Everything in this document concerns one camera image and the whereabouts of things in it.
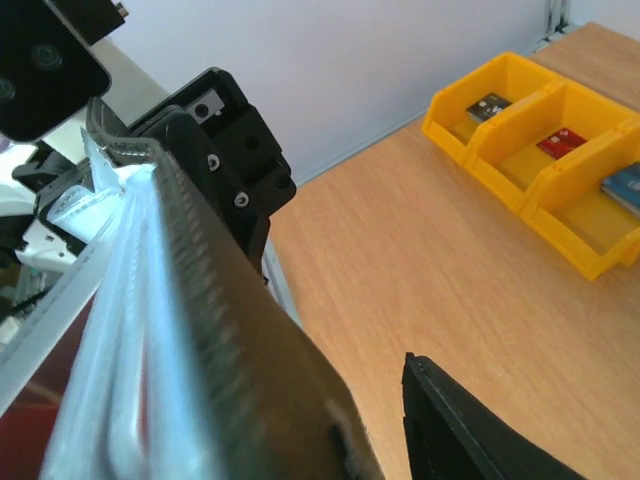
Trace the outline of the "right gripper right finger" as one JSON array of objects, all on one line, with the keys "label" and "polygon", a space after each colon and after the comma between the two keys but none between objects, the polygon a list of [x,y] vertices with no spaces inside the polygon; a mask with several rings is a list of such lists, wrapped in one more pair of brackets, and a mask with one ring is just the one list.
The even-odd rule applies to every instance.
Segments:
[{"label": "right gripper right finger", "polygon": [[404,430],[414,479],[580,479],[426,356],[408,353]]}]

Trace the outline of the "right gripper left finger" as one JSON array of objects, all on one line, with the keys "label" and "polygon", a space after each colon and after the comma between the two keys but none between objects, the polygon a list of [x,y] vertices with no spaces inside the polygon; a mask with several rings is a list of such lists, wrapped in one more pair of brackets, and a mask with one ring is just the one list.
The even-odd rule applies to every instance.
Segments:
[{"label": "right gripper left finger", "polygon": [[169,298],[217,477],[381,478],[346,383],[267,287],[225,286],[172,247],[162,211],[161,223]]}]

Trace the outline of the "card holder with clear sleeves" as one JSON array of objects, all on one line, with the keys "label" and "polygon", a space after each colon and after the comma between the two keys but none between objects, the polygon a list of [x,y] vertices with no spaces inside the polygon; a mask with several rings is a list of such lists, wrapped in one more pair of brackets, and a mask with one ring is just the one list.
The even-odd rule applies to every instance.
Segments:
[{"label": "card holder with clear sleeves", "polygon": [[158,191],[164,152],[102,101],[83,131],[116,208],[86,252],[107,262],[49,441],[44,479],[224,479],[215,424],[180,326]]}]

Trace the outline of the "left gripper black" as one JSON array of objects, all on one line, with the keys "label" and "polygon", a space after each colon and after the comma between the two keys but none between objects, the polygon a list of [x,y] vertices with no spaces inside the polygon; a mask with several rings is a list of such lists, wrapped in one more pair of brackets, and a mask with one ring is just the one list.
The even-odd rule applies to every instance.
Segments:
[{"label": "left gripper black", "polygon": [[225,286],[269,286],[262,256],[270,218],[296,194],[291,168],[234,77],[209,68],[152,107],[129,131],[152,139],[158,196],[175,249]]}]

